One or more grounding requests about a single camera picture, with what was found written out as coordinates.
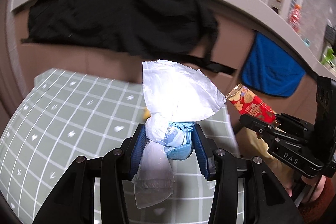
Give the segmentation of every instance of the plastic bottle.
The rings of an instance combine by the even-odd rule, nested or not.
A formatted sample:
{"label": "plastic bottle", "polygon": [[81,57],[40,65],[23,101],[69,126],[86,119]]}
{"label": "plastic bottle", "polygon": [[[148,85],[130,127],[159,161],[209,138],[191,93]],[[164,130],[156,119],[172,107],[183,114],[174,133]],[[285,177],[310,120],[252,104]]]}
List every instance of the plastic bottle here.
{"label": "plastic bottle", "polygon": [[288,24],[297,33],[299,33],[300,31],[300,19],[301,19],[300,9],[301,9],[300,5],[295,4],[294,8],[290,11],[288,17]]}

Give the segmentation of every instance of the metal bolt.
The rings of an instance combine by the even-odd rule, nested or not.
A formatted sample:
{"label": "metal bolt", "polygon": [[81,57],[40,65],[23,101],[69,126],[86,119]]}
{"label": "metal bolt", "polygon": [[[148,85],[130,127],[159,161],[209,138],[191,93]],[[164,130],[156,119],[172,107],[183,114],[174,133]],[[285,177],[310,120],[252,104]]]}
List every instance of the metal bolt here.
{"label": "metal bolt", "polygon": [[226,153],[226,151],[224,149],[219,148],[219,149],[216,150],[216,154],[218,156],[224,156],[225,153]]}
{"label": "metal bolt", "polygon": [[81,162],[83,162],[83,161],[85,161],[85,157],[84,156],[78,156],[77,158],[76,158],[76,162],[77,163],[81,163]]}
{"label": "metal bolt", "polygon": [[113,149],[112,153],[115,156],[119,156],[123,153],[123,150],[121,148],[115,148],[115,149]]}
{"label": "metal bolt", "polygon": [[261,164],[263,162],[263,160],[259,157],[254,157],[253,158],[253,161],[256,163],[256,164]]}

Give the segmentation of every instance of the blue cloth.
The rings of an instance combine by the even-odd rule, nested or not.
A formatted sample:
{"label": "blue cloth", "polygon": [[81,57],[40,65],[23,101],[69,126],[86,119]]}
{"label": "blue cloth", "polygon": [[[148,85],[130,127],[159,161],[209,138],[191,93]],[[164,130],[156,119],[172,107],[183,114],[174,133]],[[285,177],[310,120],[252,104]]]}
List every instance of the blue cloth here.
{"label": "blue cloth", "polygon": [[165,153],[170,160],[187,159],[194,147],[191,142],[191,132],[193,131],[194,122],[170,122],[170,125],[179,128],[185,133],[183,144],[178,147],[164,146]]}
{"label": "blue cloth", "polygon": [[260,92],[289,97],[304,74],[304,69],[287,52],[257,32],[241,79],[245,85]]}

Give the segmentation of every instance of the robotic device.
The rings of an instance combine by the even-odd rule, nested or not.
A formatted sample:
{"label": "robotic device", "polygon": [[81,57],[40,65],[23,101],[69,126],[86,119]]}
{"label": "robotic device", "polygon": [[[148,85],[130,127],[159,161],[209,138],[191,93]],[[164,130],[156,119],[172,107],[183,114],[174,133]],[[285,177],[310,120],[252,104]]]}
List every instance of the robotic device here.
{"label": "robotic device", "polygon": [[[263,138],[270,155],[297,173],[307,178],[322,175],[331,178],[336,170],[336,81],[318,76],[316,86],[315,125],[284,113],[276,114],[280,123],[277,129],[247,114],[240,117],[240,122]],[[302,180],[297,180],[292,195],[297,206],[301,193],[307,193],[310,187],[303,191],[304,188]]]}
{"label": "robotic device", "polygon": [[[303,224],[281,183],[259,157],[238,159],[216,146],[195,125],[192,140],[199,168],[208,181],[216,180],[210,224],[236,224],[238,178],[244,180],[244,224]],[[128,224],[122,180],[137,173],[146,144],[144,125],[104,157],[77,157],[55,185],[33,224],[93,224],[93,190],[100,177],[102,224]]]}

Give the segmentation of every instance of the red wrapper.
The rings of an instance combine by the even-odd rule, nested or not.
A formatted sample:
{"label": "red wrapper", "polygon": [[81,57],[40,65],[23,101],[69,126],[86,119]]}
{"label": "red wrapper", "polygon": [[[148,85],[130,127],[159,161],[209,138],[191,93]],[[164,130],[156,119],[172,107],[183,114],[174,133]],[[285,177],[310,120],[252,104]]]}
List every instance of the red wrapper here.
{"label": "red wrapper", "polygon": [[274,126],[279,125],[271,107],[244,85],[238,84],[226,95],[226,98],[240,114],[249,114]]}

